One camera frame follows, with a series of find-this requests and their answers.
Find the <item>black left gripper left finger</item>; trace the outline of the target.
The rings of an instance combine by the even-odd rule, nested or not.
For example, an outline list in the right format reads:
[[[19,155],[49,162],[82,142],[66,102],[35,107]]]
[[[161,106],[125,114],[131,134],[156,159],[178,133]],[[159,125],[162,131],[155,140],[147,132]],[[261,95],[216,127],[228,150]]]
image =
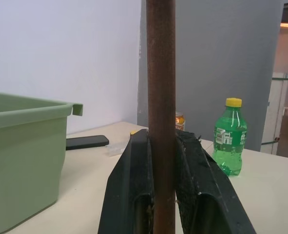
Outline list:
[[[153,234],[154,176],[146,129],[130,136],[108,177],[97,234]]]

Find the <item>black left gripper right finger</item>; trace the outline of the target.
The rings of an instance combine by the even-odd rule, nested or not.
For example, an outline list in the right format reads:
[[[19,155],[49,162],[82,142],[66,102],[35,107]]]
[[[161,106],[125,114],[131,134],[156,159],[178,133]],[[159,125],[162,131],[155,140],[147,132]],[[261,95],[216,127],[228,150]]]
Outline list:
[[[183,234],[256,234],[230,179],[193,133],[176,131],[174,171]]]

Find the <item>brown wooden pole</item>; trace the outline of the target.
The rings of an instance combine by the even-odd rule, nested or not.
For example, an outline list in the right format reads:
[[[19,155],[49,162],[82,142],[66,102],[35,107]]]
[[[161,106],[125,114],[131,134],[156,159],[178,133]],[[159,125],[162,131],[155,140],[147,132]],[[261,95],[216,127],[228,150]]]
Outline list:
[[[175,234],[175,0],[146,0],[154,234]]]

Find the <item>green soda bottle yellow cap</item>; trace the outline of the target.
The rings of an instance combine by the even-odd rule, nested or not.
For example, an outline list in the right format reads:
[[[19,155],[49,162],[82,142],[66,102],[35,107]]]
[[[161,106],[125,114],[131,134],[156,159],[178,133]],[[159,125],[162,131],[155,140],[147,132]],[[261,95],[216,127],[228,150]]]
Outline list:
[[[213,159],[228,176],[238,176],[248,125],[241,115],[242,100],[227,98],[225,110],[214,127]]]

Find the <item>black smartphone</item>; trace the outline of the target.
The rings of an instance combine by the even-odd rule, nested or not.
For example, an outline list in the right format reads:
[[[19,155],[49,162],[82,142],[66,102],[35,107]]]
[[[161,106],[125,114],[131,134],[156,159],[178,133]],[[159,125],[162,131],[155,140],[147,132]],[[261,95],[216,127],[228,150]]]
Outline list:
[[[66,139],[66,151],[103,147],[109,144],[109,140],[104,135],[84,136]]]

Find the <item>small orange-lidded jar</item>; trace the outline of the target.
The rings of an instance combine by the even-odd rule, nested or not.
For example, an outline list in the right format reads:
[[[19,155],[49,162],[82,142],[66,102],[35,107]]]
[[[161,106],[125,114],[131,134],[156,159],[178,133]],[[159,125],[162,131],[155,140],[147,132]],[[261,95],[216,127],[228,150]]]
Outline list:
[[[180,112],[175,112],[175,128],[178,130],[185,130],[185,118]]]

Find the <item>green plastic bin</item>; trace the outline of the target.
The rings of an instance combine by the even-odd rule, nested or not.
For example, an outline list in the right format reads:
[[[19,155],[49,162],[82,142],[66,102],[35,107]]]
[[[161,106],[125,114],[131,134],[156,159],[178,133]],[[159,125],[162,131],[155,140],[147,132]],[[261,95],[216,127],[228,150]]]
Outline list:
[[[0,93],[0,234],[53,205],[80,103]]]

